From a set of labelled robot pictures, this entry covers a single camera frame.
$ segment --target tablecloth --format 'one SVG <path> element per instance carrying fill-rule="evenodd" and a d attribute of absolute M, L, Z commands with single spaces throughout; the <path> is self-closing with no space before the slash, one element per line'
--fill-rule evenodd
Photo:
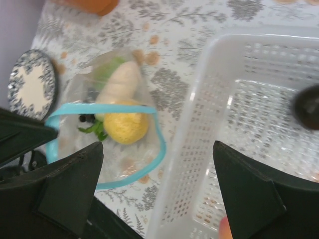
<path fill-rule="evenodd" d="M 32 48 L 52 58 L 60 94 L 95 56 L 135 49 L 170 144 L 206 40 L 224 28 L 264 24 L 319 30 L 319 0 L 120 0 L 104 17 L 47 2 Z M 163 170 L 96 197 L 145 237 Z"/>

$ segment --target herb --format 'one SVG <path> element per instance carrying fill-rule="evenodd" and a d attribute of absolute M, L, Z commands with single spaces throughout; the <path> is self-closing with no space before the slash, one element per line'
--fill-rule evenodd
<path fill-rule="evenodd" d="M 99 141 L 105 140 L 108 136 L 106 133 L 104 133 L 103 122 L 97 119 L 94 121 L 94 125 L 88 128 L 78 127 L 78 129 L 82 133 L 95 133 Z"/>

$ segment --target blueberry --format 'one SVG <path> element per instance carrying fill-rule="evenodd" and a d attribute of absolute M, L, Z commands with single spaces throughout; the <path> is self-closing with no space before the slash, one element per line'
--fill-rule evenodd
<path fill-rule="evenodd" d="M 85 117 L 85 115 L 80 115 L 80 117 L 79 117 L 79 120 L 80 120 L 80 122 L 86 122 L 86 117 Z"/>
<path fill-rule="evenodd" d="M 95 117 L 94 115 L 85 115 L 86 122 L 94 123 Z"/>
<path fill-rule="evenodd" d="M 307 129 L 319 130 L 319 85 L 302 90 L 293 100 L 293 116 Z"/>

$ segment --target lemon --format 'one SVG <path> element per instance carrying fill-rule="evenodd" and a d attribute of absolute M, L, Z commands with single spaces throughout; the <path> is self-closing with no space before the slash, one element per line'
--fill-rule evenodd
<path fill-rule="evenodd" d="M 116 104 L 137 105 L 128 101 Z M 104 115 L 103 127 L 117 143 L 132 144 L 145 136 L 149 129 L 149 119 L 144 113 L 107 113 Z"/>

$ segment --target parsnip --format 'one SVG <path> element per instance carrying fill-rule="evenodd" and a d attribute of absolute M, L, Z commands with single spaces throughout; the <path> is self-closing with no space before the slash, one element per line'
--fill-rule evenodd
<path fill-rule="evenodd" d="M 134 61 L 120 65 L 108 79 L 96 98 L 97 104 L 113 104 L 115 101 L 132 99 L 142 76 Z M 95 114 L 95 118 L 104 121 L 104 114 Z"/>

